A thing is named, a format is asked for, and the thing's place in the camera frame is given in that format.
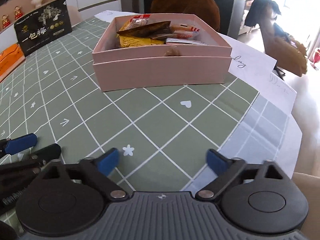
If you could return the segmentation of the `yellow biscuit packet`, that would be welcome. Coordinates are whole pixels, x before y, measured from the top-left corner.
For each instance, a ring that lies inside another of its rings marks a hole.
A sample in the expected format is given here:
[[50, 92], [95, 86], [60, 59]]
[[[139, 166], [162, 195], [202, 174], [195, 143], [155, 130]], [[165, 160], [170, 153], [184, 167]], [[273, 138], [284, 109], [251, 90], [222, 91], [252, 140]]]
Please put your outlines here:
[[[127, 30], [130, 26], [130, 20], [128, 20], [119, 30]], [[130, 47], [142, 47], [142, 46], [154, 46], [154, 45], [163, 45], [164, 41], [153, 40], [150, 38], [136, 38], [136, 37], [124, 37], [118, 36], [120, 47], [121, 48], [130, 48]]]

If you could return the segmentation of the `clear meat strip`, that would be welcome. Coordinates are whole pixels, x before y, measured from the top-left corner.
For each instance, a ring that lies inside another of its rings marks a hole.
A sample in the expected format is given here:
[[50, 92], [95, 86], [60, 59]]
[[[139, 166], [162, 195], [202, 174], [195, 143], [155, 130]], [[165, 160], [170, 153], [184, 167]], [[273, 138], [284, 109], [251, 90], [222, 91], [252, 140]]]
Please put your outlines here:
[[120, 30], [117, 32], [117, 35], [136, 38], [154, 38], [157, 36], [173, 34], [170, 25], [171, 21], [155, 22], [127, 30]]

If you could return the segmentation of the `white rice cracker packet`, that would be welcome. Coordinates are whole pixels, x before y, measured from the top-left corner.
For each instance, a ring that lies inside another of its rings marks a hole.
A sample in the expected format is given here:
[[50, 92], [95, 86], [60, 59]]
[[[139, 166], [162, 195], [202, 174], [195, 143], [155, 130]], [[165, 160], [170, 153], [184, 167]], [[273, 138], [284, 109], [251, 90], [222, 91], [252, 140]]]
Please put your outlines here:
[[183, 39], [183, 38], [167, 38], [164, 42], [165, 44], [190, 44], [197, 46], [207, 46], [208, 44], [201, 41]]

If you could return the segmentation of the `clear round cake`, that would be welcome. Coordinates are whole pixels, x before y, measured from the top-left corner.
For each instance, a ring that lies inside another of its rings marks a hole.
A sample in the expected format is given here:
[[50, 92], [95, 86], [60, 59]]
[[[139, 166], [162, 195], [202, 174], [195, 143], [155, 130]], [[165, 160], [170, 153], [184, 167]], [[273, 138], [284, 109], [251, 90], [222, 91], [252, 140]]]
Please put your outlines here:
[[189, 24], [170, 24], [170, 30], [174, 38], [193, 39], [200, 33], [200, 29]]

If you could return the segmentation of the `red yellow small snack packet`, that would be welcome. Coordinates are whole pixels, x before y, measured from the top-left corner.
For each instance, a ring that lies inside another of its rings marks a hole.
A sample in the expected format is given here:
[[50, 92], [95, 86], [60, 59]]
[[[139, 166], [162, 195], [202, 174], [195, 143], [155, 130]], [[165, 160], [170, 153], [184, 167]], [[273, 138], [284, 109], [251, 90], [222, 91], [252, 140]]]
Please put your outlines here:
[[130, 29], [147, 25], [150, 20], [150, 14], [136, 15], [130, 20]]

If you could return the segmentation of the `green grid tablecloth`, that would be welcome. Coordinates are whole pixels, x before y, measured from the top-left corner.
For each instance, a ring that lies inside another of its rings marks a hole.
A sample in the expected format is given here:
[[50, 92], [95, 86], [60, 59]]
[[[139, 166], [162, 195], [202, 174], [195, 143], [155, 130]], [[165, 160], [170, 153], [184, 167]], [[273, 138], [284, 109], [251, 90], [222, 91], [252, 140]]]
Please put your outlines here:
[[36, 147], [57, 143], [61, 160], [76, 163], [110, 148], [120, 152], [111, 179], [137, 204], [116, 209], [116, 238], [133, 239], [151, 222], [150, 239], [190, 230], [188, 219], [165, 221], [183, 208], [167, 191], [196, 192], [215, 178], [206, 164], [214, 148], [250, 163], [279, 160], [295, 92], [271, 74], [267, 85], [228, 74], [222, 85], [181, 85], [103, 93], [92, 51], [107, 23], [92, 18], [26, 58], [1, 83], [1, 138], [37, 135]]

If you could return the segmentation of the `orange tissue box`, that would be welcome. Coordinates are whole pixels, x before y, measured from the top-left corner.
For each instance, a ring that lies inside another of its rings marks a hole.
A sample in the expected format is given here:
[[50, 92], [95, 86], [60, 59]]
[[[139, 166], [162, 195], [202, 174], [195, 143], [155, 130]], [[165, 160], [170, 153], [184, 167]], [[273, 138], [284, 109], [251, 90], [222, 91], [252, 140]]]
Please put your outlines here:
[[25, 61], [24, 53], [17, 43], [2, 51], [0, 58], [0, 82]]

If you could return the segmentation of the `black plum snack bag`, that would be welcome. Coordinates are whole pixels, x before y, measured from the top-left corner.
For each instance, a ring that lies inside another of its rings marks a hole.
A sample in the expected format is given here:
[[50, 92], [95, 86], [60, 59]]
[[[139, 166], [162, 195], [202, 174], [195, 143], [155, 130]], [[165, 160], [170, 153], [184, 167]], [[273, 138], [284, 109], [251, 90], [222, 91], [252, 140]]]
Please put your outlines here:
[[66, 0], [54, 0], [22, 16], [14, 29], [24, 56], [71, 33]]

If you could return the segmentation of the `red doll figurine left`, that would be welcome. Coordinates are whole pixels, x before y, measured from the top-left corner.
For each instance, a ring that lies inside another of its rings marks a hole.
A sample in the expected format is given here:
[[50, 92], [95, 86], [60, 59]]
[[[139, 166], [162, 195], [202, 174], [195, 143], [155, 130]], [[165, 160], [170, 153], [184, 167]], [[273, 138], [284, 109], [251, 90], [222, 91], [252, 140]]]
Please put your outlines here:
[[2, 16], [2, 28], [5, 29], [7, 28], [9, 25], [11, 25], [11, 22], [8, 18], [8, 15], [3, 15]]

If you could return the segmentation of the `red doll figurine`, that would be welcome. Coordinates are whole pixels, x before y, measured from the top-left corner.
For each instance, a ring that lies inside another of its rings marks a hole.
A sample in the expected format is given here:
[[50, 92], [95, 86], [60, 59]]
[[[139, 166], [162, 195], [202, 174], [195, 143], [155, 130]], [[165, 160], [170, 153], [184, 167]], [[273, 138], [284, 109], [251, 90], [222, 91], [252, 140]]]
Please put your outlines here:
[[5, 29], [7, 28], [9, 25], [11, 25], [11, 22], [8, 18], [8, 15], [3, 15], [2, 16], [2, 28]]
[[15, 20], [21, 18], [23, 16], [23, 12], [20, 6], [16, 6], [14, 9]]

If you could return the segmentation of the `pink cardboard gift box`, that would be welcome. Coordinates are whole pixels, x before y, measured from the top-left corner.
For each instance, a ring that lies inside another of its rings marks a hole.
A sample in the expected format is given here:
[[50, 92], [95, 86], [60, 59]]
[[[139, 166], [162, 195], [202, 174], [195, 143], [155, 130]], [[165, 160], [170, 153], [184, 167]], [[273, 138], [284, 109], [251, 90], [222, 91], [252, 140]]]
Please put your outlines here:
[[151, 14], [150, 21], [192, 24], [196, 44], [162, 44], [121, 48], [117, 31], [132, 15], [112, 20], [92, 52], [93, 68], [103, 92], [157, 86], [224, 83], [232, 47], [196, 15]]

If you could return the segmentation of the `chair with brown jacket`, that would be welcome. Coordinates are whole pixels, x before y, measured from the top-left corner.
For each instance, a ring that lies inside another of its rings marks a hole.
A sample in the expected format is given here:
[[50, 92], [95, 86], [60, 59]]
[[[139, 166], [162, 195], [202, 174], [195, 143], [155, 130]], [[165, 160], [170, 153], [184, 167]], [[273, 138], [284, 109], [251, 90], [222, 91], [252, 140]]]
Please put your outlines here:
[[244, 25], [260, 27], [265, 53], [274, 58], [276, 67], [301, 77], [307, 72], [306, 48], [276, 24], [281, 15], [273, 0], [253, 0]]

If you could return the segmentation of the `red doll figurine right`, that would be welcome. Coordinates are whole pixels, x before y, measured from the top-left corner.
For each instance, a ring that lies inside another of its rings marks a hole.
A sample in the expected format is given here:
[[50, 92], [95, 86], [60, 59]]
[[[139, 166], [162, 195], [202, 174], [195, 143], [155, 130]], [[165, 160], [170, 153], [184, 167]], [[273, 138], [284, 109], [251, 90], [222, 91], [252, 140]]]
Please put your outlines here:
[[14, 9], [15, 20], [21, 18], [23, 16], [23, 12], [20, 6], [16, 6]]

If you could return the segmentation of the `beige dining chair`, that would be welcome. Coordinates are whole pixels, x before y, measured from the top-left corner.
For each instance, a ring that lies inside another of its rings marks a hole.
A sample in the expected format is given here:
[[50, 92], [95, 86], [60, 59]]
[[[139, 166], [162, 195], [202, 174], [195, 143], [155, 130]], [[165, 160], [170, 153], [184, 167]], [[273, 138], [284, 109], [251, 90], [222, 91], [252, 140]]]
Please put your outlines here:
[[81, 14], [76, 7], [68, 5], [67, 10], [68, 10], [71, 26], [75, 26], [83, 21]]

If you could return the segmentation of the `brown cloth covered chair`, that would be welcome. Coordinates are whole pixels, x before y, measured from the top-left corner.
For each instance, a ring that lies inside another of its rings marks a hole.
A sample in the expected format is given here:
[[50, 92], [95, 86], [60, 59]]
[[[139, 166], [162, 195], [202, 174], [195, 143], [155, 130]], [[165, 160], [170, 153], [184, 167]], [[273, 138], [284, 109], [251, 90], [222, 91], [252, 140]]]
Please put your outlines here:
[[153, 0], [152, 13], [193, 14], [215, 31], [220, 30], [220, 10], [214, 0]]

